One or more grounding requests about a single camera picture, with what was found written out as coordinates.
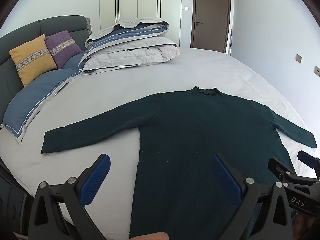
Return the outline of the left hand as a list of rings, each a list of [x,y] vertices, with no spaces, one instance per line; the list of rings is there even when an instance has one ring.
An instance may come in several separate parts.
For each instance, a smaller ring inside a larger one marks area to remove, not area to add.
[[[169,240],[169,236],[165,232],[151,233],[142,236],[136,236],[130,240]]]

